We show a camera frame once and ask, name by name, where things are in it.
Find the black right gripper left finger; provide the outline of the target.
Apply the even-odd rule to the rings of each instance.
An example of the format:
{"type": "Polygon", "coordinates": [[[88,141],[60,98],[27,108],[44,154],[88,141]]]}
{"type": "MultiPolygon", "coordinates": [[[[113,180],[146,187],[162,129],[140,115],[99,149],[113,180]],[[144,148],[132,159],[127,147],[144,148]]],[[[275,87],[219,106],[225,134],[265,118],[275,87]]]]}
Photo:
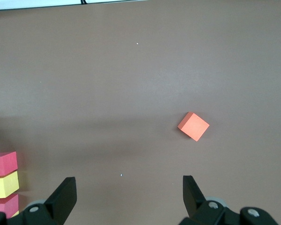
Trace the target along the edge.
{"type": "Polygon", "coordinates": [[[76,179],[67,177],[44,203],[30,205],[12,218],[0,212],[0,225],[63,225],[76,202],[76,179]]]}

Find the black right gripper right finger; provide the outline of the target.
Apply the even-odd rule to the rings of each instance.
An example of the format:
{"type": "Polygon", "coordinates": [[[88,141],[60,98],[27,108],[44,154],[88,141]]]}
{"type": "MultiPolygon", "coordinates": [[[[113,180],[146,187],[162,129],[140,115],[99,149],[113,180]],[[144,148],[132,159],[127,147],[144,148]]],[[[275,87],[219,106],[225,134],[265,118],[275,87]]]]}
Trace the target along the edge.
{"type": "Polygon", "coordinates": [[[207,200],[191,175],[183,176],[183,200],[188,217],[181,225],[276,225],[263,209],[244,207],[235,213],[217,200],[207,200]]]}

